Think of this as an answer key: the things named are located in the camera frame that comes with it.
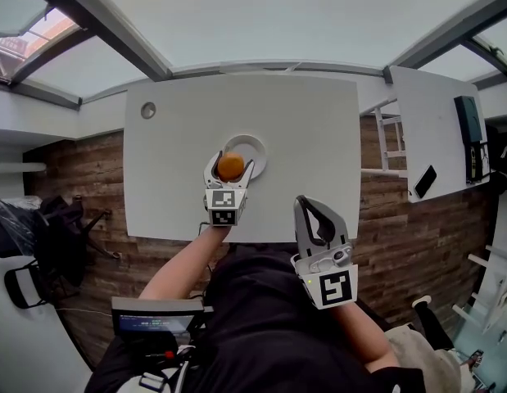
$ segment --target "person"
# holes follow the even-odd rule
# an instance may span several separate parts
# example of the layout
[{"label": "person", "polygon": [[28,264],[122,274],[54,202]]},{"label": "person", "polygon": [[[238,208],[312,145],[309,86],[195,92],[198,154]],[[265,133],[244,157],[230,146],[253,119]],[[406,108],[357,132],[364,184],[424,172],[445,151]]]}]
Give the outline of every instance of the person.
[{"label": "person", "polygon": [[[404,367],[421,368],[424,374],[426,391],[429,393],[475,391],[475,381],[471,375],[482,352],[477,351],[463,363],[460,362],[455,346],[446,334],[437,316],[430,310],[431,296],[423,296],[412,303],[419,316],[424,337],[411,325],[394,327],[386,332],[397,359]],[[487,393],[495,388],[477,390]]]},{"label": "person", "polygon": [[[139,298],[188,298],[229,231],[206,229]],[[197,339],[200,364],[188,370],[182,392],[425,392],[422,370],[400,367],[362,303],[323,310],[312,305],[291,256],[239,246],[216,265],[205,294],[214,313]],[[143,371],[116,337],[85,392],[115,393]]]}]

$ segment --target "black shirt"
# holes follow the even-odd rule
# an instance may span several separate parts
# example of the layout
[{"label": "black shirt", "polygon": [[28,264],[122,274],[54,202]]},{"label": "black shirt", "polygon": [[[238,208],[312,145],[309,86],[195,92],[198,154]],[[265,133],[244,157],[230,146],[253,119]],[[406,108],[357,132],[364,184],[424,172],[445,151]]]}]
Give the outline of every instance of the black shirt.
[{"label": "black shirt", "polygon": [[[420,369],[369,373],[346,348],[342,331],[317,310],[290,264],[290,254],[242,249],[221,260],[206,292],[215,312],[197,343],[202,364],[185,392],[425,392]],[[115,339],[86,393],[114,393],[142,374]]]}]

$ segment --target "forearm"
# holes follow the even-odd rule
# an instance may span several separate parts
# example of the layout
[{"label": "forearm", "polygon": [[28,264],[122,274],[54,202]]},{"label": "forearm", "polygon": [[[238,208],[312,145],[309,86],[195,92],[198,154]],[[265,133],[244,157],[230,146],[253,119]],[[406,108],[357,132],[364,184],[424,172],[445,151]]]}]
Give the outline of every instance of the forearm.
[{"label": "forearm", "polygon": [[381,328],[355,303],[331,309],[357,358],[372,372],[398,367],[390,342]]},{"label": "forearm", "polygon": [[159,269],[139,298],[187,298],[228,233],[229,228],[207,228]]}]

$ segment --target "wooden floor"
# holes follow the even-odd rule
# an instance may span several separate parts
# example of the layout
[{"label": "wooden floor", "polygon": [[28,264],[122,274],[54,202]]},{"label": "wooden floor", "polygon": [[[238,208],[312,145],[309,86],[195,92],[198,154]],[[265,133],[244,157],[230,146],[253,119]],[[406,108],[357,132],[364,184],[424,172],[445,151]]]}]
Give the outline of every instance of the wooden floor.
[{"label": "wooden floor", "polygon": [[[388,141],[394,136],[394,131],[389,133]],[[363,167],[380,167],[374,118],[361,119],[361,140]],[[109,314],[112,296],[137,296],[152,275],[185,246],[185,242],[127,235],[122,144],[123,134],[113,133],[80,142],[57,142],[25,154],[25,161],[48,165],[45,173],[25,175],[26,194],[61,194],[68,201],[80,194],[86,219],[103,208],[113,211],[91,236],[106,249],[120,252],[121,261],[94,254],[96,262],[88,267],[80,296],[63,301],[62,308]],[[396,150],[396,145],[389,146]],[[393,160],[391,167],[404,168],[403,160]],[[415,322],[411,301],[430,294],[443,326],[455,330],[458,319],[450,308],[454,303],[464,304],[478,278],[478,266],[466,257],[482,255],[489,214],[487,185],[410,204],[405,180],[363,178],[354,254],[360,266],[360,298],[388,321],[399,324]],[[219,255],[227,250],[222,246]],[[208,277],[197,290],[203,289]],[[113,336],[111,318],[73,310],[62,313],[77,342],[96,364]]]}]

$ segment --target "black pants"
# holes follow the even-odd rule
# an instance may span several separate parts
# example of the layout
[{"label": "black pants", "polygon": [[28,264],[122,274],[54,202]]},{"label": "black pants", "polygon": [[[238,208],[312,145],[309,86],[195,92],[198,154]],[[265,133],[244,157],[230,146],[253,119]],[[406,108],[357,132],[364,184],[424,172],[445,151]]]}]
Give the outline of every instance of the black pants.
[{"label": "black pants", "polygon": [[451,350],[454,348],[453,342],[446,335],[437,316],[428,308],[427,303],[417,304],[415,311],[423,325],[424,336],[434,350]]}]

